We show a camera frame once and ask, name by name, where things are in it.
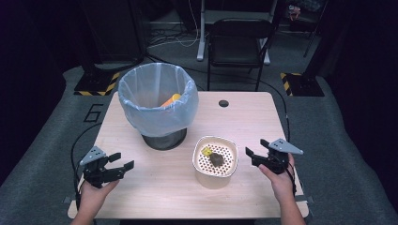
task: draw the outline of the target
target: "human hand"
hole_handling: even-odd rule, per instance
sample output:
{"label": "human hand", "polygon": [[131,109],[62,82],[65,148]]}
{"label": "human hand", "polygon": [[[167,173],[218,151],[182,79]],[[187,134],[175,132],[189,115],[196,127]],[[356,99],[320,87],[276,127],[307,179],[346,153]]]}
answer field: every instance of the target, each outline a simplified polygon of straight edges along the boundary
{"label": "human hand", "polygon": [[[289,170],[290,173],[294,176],[293,167],[295,166],[295,160],[290,153],[288,154],[288,156],[291,166],[288,166],[287,170]],[[259,165],[258,168],[271,181],[275,198],[278,200],[279,204],[286,203],[287,201],[294,201],[294,195],[292,191],[293,184],[287,172],[275,174],[263,164]]]}
{"label": "human hand", "polygon": [[88,182],[82,183],[82,198],[79,211],[71,224],[90,224],[103,206],[106,196],[117,186],[119,180],[108,183],[102,188],[91,186]]}

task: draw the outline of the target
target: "gray carpet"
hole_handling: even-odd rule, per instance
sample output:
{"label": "gray carpet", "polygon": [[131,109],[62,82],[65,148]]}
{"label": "gray carpet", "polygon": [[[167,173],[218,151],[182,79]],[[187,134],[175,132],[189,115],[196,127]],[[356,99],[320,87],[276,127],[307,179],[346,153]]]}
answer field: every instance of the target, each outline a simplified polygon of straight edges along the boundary
{"label": "gray carpet", "polygon": [[[362,160],[356,146],[344,131],[339,107],[325,82],[317,80],[324,97],[288,97],[283,89],[281,72],[303,72],[314,53],[303,58],[308,43],[300,34],[278,33],[269,50],[271,64],[265,66],[260,91],[270,92],[290,142],[304,150],[296,156],[297,172],[309,203],[311,224],[398,224],[375,172]],[[184,47],[179,43],[148,48],[149,53],[186,68],[198,85],[206,88],[205,62],[197,62],[198,43]],[[148,58],[142,64],[151,63]],[[105,65],[117,68],[121,65]],[[42,131],[32,143],[6,182],[0,187],[0,224],[69,224],[69,198],[73,198],[70,149],[88,128],[103,120],[111,96],[81,97],[73,88],[83,75],[80,67],[65,72],[67,88]],[[285,119],[283,97],[289,127]],[[252,91],[253,85],[212,84],[212,90]],[[98,118],[88,112],[98,112]],[[74,160],[85,155],[94,143],[100,127],[89,129],[74,146]],[[118,220],[98,219],[98,224],[118,224]],[[277,218],[258,219],[255,224],[279,224]]]}

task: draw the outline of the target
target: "yellow black tape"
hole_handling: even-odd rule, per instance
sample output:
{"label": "yellow black tape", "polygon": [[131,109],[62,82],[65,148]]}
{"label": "yellow black tape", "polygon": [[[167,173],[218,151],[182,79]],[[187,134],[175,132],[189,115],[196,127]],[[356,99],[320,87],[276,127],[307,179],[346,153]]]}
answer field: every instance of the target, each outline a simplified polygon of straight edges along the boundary
{"label": "yellow black tape", "polygon": [[287,80],[287,75],[301,76],[301,74],[300,73],[281,73],[283,87],[284,87],[284,90],[286,91],[286,94],[288,96],[293,96],[292,89],[290,87],[289,81]]}
{"label": "yellow black tape", "polygon": [[74,95],[77,96],[109,96],[112,93],[112,90],[115,88],[117,79],[119,78],[120,73],[114,74],[111,81],[109,82],[108,87],[104,91],[75,91]]}

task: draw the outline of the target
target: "wooden table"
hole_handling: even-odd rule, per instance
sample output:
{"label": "wooden table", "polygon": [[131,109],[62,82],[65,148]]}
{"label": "wooden table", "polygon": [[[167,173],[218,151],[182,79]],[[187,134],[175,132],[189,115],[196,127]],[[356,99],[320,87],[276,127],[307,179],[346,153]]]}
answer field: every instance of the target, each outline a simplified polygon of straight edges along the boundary
{"label": "wooden table", "polygon": [[[227,100],[228,107],[221,107]],[[194,147],[204,136],[233,141],[238,163],[230,183],[220,189],[202,187],[192,165]],[[199,107],[185,141],[168,151],[146,145],[141,134],[126,119],[115,94],[105,115],[95,145],[107,156],[121,152],[122,158],[106,165],[120,167],[135,160],[135,167],[112,191],[97,218],[278,218],[280,208],[269,180],[251,165],[245,147],[266,156],[260,139],[284,138],[276,108],[269,93],[199,92]],[[297,195],[302,195],[296,178]],[[298,202],[307,217],[307,203]],[[76,215],[73,202],[68,214]]]}

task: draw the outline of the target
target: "white basket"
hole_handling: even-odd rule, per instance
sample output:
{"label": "white basket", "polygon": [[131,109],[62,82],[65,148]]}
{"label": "white basket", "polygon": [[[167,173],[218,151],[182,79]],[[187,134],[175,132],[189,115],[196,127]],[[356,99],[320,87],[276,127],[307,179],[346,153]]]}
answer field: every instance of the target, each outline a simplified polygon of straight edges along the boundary
{"label": "white basket", "polygon": [[[215,167],[209,157],[202,153],[204,148],[210,148],[213,153],[222,155],[223,165]],[[199,183],[210,189],[223,188],[228,185],[231,175],[237,168],[237,146],[234,142],[213,136],[201,138],[195,146],[192,163],[195,176]]]}

